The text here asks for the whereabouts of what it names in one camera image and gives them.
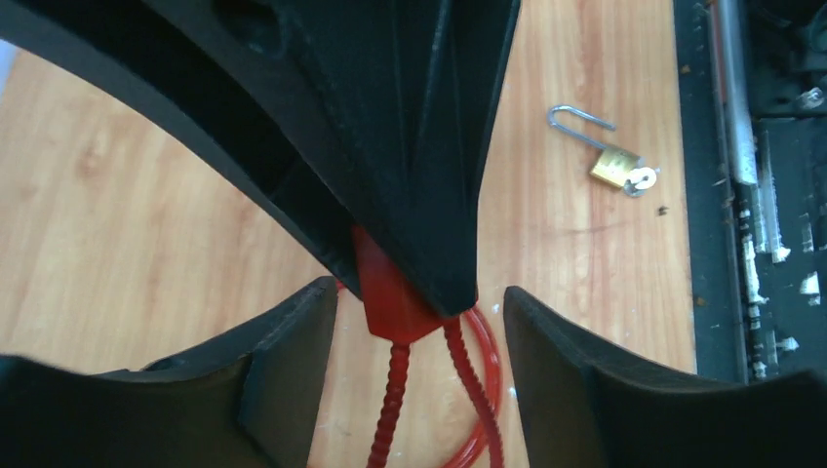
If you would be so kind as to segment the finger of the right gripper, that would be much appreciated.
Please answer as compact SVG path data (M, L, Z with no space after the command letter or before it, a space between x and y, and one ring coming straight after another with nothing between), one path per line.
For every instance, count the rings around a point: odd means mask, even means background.
M1 36L102 88L284 227L353 293L352 219L276 123L141 1L5 1Z
M516 1L216 1L282 75L280 130L441 315L477 293L478 200Z

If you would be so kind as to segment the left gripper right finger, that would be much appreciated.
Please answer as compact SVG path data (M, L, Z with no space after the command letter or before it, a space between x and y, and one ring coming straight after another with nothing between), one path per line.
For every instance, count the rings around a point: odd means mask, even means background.
M822 467L826 379L754 384L648 360L519 287L503 320L532 467Z

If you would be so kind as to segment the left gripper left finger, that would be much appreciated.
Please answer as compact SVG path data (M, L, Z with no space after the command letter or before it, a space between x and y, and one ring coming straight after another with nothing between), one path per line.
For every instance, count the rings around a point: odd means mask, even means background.
M337 308L321 277L142 370L1 359L5 467L303 467Z

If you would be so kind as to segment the red cable lock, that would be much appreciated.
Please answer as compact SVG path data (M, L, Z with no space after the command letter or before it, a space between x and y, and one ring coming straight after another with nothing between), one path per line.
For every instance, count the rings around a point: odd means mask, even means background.
M498 424L502 397L503 372L500 353L492 328L477 306L462 314L480 348L484 375L478 376L469 358L458 320L444 326L449 354L460 382L477 413L466 441L445 463L447 467L471 467L487 450L491 467L502 467L505 462L504 445Z

